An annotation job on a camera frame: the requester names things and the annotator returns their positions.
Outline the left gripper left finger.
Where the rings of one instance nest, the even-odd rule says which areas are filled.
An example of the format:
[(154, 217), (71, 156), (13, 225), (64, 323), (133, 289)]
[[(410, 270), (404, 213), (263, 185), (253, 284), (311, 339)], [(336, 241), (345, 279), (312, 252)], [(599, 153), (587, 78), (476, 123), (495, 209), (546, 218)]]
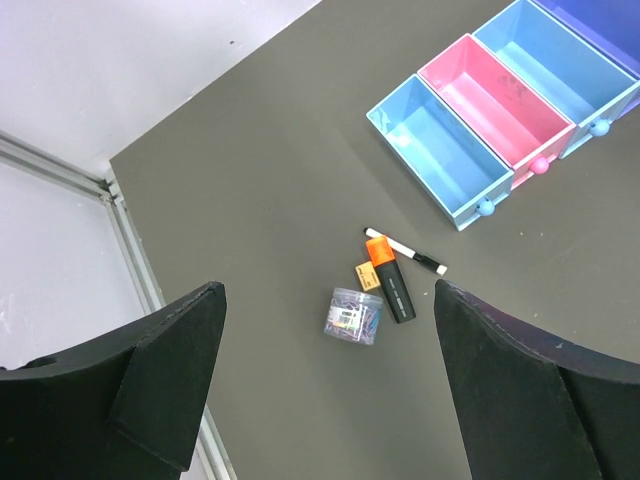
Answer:
[(192, 462), (226, 317), (209, 282), (1, 373), (5, 479), (177, 479)]

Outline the clear paper clip jar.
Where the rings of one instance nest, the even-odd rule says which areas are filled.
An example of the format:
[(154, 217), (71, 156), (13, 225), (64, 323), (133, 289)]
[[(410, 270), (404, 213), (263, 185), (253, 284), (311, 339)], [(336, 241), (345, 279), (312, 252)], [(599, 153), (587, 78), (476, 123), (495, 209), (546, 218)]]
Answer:
[(383, 299), (364, 292), (335, 288), (324, 333), (360, 345), (373, 345), (381, 318)]

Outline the light blue drawer bin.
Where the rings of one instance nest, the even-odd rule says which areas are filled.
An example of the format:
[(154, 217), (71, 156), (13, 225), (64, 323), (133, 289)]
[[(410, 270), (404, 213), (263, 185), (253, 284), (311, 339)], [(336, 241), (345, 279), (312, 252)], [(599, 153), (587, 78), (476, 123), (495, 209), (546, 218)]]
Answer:
[(418, 75), (366, 118), (458, 231), (492, 215), (514, 172)]

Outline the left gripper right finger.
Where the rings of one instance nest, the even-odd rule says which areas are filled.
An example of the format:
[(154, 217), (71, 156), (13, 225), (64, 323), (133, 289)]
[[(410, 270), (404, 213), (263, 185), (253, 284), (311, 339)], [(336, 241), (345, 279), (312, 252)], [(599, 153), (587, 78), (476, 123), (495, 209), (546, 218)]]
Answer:
[(510, 316), (447, 280), (434, 316), (475, 479), (636, 479), (639, 366)]

